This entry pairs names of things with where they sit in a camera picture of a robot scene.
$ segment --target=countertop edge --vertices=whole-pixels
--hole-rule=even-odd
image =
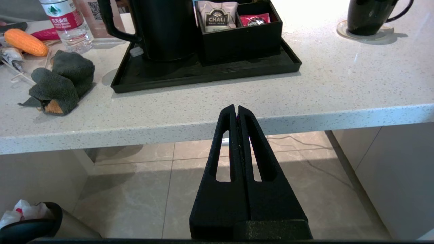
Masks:
[[[190,125],[1,137],[0,155],[211,139],[217,118]],[[417,124],[434,122],[434,104],[258,117],[258,121],[266,135]]]

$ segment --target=glass coaster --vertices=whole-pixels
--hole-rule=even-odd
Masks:
[[[394,32],[394,28],[391,25],[386,23],[383,26],[381,26],[380,30],[374,35],[359,36],[359,35],[352,34],[348,31],[347,20],[344,20],[338,24],[336,31],[338,32],[339,35],[348,39],[363,40],[363,41],[379,41],[379,40],[387,39],[390,36],[392,36]]]

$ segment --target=red bottle label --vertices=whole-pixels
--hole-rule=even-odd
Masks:
[[[83,16],[72,0],[42,4],[42,7],[56,30],[70,30],[83,24]]]

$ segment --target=dark green sponge cloth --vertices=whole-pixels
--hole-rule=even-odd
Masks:
[[[32,72],[36,82],[29,90],[31,96],[20,106],[41,107],[46,114],[66,115],[92,87],[95,66],[78,53],[57,51],[53,71],[37,68]]]

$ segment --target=speckled quartz countertop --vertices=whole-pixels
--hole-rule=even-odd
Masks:
[[[297,73],[116,94],[110,83],[128,44],[93,49],[84,56],[96,66],[97,85],[57,117],[19,107],[30,85],[11,83],[14,73],[1,67],[0,154],[209,139],[230,104],[253,111],[266,134],[434,122],[434,1],[417,0],[392,22],[387,45],[336,33],[347,0],[273,3],[283,37],[303,61]],[[29,31],[49,25],[31,23]],[[31,58],[26,70],[44,62]]]

